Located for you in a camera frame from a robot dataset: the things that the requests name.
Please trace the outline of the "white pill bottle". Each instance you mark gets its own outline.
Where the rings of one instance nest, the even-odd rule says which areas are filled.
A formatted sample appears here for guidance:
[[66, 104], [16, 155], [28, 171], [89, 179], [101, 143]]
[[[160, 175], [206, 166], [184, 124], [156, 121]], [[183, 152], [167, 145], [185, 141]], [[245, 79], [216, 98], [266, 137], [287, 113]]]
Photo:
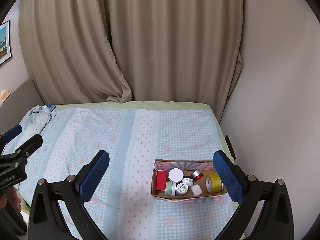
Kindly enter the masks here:
[[185, 182], [181, 182], [176, 186], [176, 195], [183, 196], [188, 192], [188, 185]]

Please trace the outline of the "red jar with silver lid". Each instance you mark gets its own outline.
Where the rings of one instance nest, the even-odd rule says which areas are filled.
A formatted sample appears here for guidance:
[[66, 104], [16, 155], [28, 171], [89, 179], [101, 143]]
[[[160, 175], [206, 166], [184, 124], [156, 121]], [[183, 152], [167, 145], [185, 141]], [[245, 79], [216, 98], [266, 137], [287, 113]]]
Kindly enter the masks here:
[[192, 174], [191, 177], [193, 178], [194, 181], [198, 181], [203, 177], [203, 173], [201, 170], [195, 170]]

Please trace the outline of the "grey sofa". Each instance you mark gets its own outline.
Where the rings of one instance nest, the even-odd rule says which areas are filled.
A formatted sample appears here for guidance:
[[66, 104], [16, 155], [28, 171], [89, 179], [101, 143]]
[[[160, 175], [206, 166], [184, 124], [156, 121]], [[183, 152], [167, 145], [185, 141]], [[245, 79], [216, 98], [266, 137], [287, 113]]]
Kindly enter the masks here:
[[3, 134], [20, 123], [24, 115], [33, 107], [44, 106], [31, 78], [22, 83], [0, 107], [0, 132]]

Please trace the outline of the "framed picture on wall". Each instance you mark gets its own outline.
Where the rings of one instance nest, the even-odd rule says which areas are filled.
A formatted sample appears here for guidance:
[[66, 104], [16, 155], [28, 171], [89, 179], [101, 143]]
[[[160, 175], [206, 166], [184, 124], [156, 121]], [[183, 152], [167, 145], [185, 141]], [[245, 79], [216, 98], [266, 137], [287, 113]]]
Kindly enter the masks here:
[[10, 48], [10, 21], [6, 21], [0, 28], [0, 65], [12, 57]]

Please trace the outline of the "black and white small jar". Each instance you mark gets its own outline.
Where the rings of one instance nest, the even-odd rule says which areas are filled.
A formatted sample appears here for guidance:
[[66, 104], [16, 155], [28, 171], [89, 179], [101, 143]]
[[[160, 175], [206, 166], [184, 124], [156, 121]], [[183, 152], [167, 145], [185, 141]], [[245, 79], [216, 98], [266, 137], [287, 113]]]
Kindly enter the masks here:
[[189, 188], [193, 187], [194, 185], [194, 180], [191, 176], [185, 176], [183, 177], [182, 183], [186, 183], [188, 185]]

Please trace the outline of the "yellow tape roll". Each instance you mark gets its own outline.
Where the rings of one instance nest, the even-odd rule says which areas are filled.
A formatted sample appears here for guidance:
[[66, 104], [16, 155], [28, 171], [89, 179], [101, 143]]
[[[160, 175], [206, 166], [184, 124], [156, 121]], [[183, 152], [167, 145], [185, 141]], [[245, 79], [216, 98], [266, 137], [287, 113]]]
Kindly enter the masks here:
[[206, 177], [206, 189], [208, 193], [217, 193], [223, 188], [222, 181], [218, 174], [209, 174]]

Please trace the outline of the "red rectangular carton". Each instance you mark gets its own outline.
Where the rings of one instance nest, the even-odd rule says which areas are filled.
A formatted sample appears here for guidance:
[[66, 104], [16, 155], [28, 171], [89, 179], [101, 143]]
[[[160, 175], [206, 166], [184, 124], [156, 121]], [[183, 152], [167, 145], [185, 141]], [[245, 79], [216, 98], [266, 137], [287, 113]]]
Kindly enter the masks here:
[[167, 171], [159, 170], [156, 174], [156, 191], [164, 191], [167, 183]]

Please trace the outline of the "white earbuds case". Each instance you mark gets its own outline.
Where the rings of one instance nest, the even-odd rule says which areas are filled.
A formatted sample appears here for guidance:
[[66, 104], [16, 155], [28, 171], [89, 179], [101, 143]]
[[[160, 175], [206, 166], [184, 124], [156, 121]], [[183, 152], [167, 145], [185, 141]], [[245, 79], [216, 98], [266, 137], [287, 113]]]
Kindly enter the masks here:
[[201, 189], [200, 185], [198, 185], [198, 184], [193, 185], [191, 187], [191, 191], [194, 196], [200, 196], [202, 194], [202, 189]]

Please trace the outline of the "cardboard box with pink lining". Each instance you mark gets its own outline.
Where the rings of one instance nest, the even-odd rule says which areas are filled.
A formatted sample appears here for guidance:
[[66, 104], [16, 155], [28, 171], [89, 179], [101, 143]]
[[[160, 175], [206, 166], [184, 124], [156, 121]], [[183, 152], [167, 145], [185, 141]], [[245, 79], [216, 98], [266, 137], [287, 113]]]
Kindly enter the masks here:
[[212, 161], [155, 160], [151, 195], [167, 202], [208, 202], [227, 193]]

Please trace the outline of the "beige curtain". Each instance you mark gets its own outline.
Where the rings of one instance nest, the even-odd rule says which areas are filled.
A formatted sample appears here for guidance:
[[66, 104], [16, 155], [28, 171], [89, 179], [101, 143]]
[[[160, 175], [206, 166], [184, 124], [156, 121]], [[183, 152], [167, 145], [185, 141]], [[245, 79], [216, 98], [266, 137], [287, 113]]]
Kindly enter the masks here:
[[21, 0], [29, 76], [46, 103], [180, 101], [221, 118], [244, 0]]

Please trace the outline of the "mint green cream jar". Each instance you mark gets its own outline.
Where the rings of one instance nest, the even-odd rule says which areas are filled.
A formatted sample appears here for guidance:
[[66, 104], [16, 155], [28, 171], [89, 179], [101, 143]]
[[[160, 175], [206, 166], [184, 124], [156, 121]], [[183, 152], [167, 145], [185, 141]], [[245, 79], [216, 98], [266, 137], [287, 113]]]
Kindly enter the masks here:
[[176, 195], [176, 183], [175, 182], [166, 182], [165, 195], [166, 196], [175, 196]]

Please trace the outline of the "large white lid jar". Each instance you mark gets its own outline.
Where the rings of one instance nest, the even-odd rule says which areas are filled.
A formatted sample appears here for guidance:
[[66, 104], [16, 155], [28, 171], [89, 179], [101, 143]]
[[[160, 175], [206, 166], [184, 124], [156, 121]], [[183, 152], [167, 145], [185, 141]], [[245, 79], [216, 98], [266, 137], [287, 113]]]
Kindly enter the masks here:
[[180, 168], [172, 168], [168, 173], [168, 179], [172, 183], [179, 183], [182, 181], [184, 173]]

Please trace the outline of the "crumpled light blue cloth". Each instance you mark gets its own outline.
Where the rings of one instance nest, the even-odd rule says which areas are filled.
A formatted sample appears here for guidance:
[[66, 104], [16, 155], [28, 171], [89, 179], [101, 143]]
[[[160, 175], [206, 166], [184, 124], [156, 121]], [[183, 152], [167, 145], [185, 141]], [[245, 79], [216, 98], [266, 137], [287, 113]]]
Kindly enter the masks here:
[[20, 125], [25, 135], [40, 134], [52, 118], [55, 105], [37, 105], [30, 109], [22, 118]]

